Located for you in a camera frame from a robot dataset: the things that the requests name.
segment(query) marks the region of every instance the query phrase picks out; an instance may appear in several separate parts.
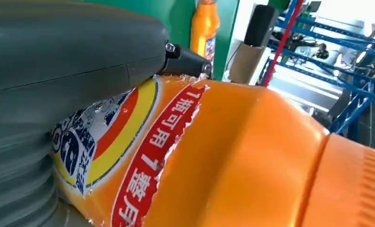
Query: machine part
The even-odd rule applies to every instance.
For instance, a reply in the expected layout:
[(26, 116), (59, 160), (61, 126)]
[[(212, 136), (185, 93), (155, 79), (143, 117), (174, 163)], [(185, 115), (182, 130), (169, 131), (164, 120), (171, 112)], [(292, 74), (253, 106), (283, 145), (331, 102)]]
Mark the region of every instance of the machine part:
[(211, 77), (213, 67), (209, 60), (177, 44), (167, 43), (165, 48), (167, 58), (161, 74), (188, 74), (198, 78), (205, 73)]
[(0, 0), (0, 122), (48, 129), (129, 90), (162, 68), (167, 40), (159, 20), (123, 9)]
[(83, 215), (72, 205), (58, 200), (55, 213), (43, 224), (44, 227), (92, 227), (93, 223), (86, 220)]
[(23, 126), (0, 124), (0, 227), (41, 225), (57, 206), (50, 137)]

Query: red stripe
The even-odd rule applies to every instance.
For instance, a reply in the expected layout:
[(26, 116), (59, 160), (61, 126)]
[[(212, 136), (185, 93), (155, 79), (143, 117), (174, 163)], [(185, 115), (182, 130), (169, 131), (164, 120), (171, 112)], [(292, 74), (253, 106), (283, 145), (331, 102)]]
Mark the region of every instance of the red stripe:
[(97, 150), (94, 155), (93, 160), (100, 157), (106, 149), (108, 149), (109, 145), (114, 142), (115, 138), (119, 135), (122, 131), (124, 126), (126, 125), (127, 121), (129, 120), (134, 107), (136, 106), (137, 99), (139, 97), (139, 92), (137, 88), (126, 98), (125, 103), (120, 107), (118, 117), (116, 117), (114, 123), (112, 123), (111, 127), (108, 131), (104, 134), (103, 137), (98, 141)]
[(292, 26), (293, 26), (294, 23), (295, 23), (296, 17), (297, 17), (298, 14), (299, 14), (300, 7), (301, 7), (302, 3), (303, 3), (303, 0), (298, 0), (298, 2), (297, 2), (297, 4), (296, 4), (296, 7), (295, 7), (295, 10), (294, 10), (294, 13), (293, 13), (292, 16), (291, 16), (291, 19), (289, 20), (288, 25), (286, 26), (286, 29), (285, 29), (284, 35), (282, 36), (282, 39), (281, 39), (281, 41), (279, 42), (279, 46), (278, 46), (277, 52), (276, 52), (276, 54), (275, 54), (275, 56), (274, 56), (274, 59), (273, 59), (271, 65), (270, 65), (270, 68), (269, 68), (268, 71), (267, 71), (266, 78), (264, 79), (264, 84), (263, 84), (263, 86), (265, 86), (265, 87), (268, 86), (268, 83), (269, 83), (270, 80), (271, 80), (271, 75), (273, 74), (274, 67), (275, 67), (275, 65), (277, 64), (277, 58), (278, 58), (278, 56), (281, 54), (282, 49), (284, 48), (284, 45), (285, 45), (286, 39), (288, 38), (288, 36), (289, 36), (289, 32), (291, 31), (291, 28), (292, 28)]
[[(141, 227), (143, 225), (143, 219), (151, 206), (154, 194), (157, 192), (159, 182), (157, 176), (162, 170), (165, 156), (175, 148), (179, 137), (183, 135), (185, 128), (189, 125), (187, 123), (192, 123), (195, 116), (194, 112), (204, 91), (204, 87), (195, 88), (189, 85), (168, 103), (167, 107), (152, 124), (135, 153), (116, 195), (111, 216), (113, 227)], [(174, 110), (178, 102), (183, 100), (190, 101), (191, 106), (184, 113)], [(170, 127), (163, 122), (169, 121), (172, 115), (180, 116), (180, 119), (174, 123), (174, 126)], [(159, 133), (167, 133), (168, 136), (166, 138), (162, 137), (162, 145), (155, 145), (152, 141)], [(140, 178), (140, 176), (144, 176), (144, 179), (141, 179), (140, 182), (142, 184), (135, 187), (135, 189), (128, 190), (131, 181), (138, 181), (137, 177)], [(124, 219), (122, 214), (127, 214), (128, 218), (135, 219), (136, 222), (128, 223), (128, 220)]]

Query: black speaker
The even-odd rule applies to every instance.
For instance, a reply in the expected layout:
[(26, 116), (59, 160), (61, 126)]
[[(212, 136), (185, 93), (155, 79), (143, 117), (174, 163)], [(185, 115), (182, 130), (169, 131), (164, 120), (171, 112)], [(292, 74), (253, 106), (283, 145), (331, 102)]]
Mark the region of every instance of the black speaker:
[(274, 7), (257, 5), (251, 15), (244, 43), (254, 47), (266, 46), (278, 16), (279, 11)]

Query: red label band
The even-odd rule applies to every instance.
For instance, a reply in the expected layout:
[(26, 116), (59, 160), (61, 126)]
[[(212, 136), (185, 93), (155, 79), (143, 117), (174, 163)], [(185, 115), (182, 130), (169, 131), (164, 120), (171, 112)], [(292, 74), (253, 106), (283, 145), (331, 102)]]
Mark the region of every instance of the red label band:
[(121, 108), (127, 111), (119, 110), (119, 115), (116, 117), (114, 123), (108, 131), (100, 138), (97, 144), (96, 152), (94, 153), (93, 160), (100, 157), (106, 149), (111, 145), (115, 138), (119, 135), (120, 131), (124, 128), (130, 116), (133, 113), (134, 107), (136, 106), (137, 99), (139, 98), (139, 89), (135, 88), (131, 94), (127, 97), (125, 103), (122, 104)]
[(112, 210), (112, 227), (139, 227), (157, 192), (165, 155), (192, 122), (205, 88), (184, 88), (148, 131), (122, 181)]

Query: metal screw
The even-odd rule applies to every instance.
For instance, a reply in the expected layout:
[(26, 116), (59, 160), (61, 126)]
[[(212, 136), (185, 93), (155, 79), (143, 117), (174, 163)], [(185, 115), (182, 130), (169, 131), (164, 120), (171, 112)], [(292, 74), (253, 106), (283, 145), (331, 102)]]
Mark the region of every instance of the metal screw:
[(204, 67), (203, 67), (203, 71), (204, 72), (206, 72), (206, 73), (209, 73), (210, 71), (211, 71), (211, 65), (205, 65)]
[(167, 43), (167, 44), (165, 44), (165, 50), (173, 53), (173, 52), (175, 52), (175, 46), (171, 43)]

